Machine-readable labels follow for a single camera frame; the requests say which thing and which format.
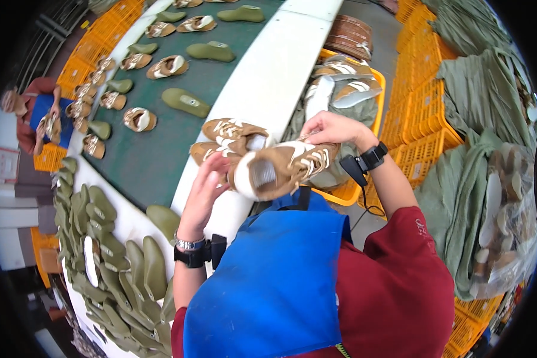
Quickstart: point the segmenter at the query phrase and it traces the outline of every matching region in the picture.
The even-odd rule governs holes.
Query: brown leather
[[[41,248],[39,251],[42,268],[47,273],[62,273],[62,264],[58,261],[56,249]]]

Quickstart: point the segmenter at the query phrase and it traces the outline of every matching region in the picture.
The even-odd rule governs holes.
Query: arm
[[[196,242],[203,238],[203,230],[211,217],[213,203],[229,188],[228,183],[217,188],[220,176],[227,174],[228,170],[229,159],[223,157],[221,152],[211,155],[201,164],[181,215],[177,230],[179,239]],[[200,268],[187,268],[183,262],[175,261],[173,273],[175,307],[178,309],[187,307],[206,279],[207,272],[204,265]]]
[[[360,153],[379,143],[374,133],[362,123],[326,111],[309,119],[302,127],[301,136],[313,131],[319,133],[311,135],[307,139],[309,143],[352,142]],[[371,170],[371,174],[388,219],[401,207],[418,206],[408,179],[389,155],[384,157],[384,164]]]

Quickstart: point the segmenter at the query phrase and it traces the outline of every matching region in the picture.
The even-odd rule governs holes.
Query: red shirt
[[[26,112],[23,116],[18,116],[16,122],[16,137],[19,141],[20,148],[28,154],[34,154],[34,146],[36,146],[36,131],[30,127],[30,119],[32,118],[32,111],[34,111],[34,104],[36,103],[36,96],[28,96],[27,93],[33,93],[35,95],[51,95],[56,88],[55,79],[50,77],[38,77],[34,79],[26,88],[21,97],[26,103]]]
[[[453,279],[437,256],[418,207],[401,208],[370,234],[364,252],[343,240],[338,257],[338,319],[351,357],[441,358],[454,317]],[[173,355],[183,357],[186,307],[175,314]],[[302,358],[343,355],[336,347]]]

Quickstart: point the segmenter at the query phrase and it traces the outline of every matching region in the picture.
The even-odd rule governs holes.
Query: worker
[[[379,145],[368,127],[330,112],[309,119],[301,135],[313,132],[311,144],[351,142],[360,153]],[[218,186],[219,177],[228,170],[227,158],[211,155],[181,216],[175,357],[442,356],[452,332],[453,279],[389,155],[371,171],[388,222],[363,251],[351,242],[348,217],[301,187],[247,218],[207,278],[204,266],[190,268],[198,265],[180,258],[203,242],[212,205],[228,188]],[[307,193],[308,206],[300,202]]]
[[[70,103],[72,100],[62,98],[62,90],[53,78],[38,77],[21,95],[18,94],[17,87],[7,90],[0,101],[0,108],[6,113],[15,113],[16,137],[20,148],[30,155],[39,155],[43,145],[50,140],[42,121],[47,114],[55,114],[60,118],[62,132],[59,146],[67,149],[73,125],[64,110]]]

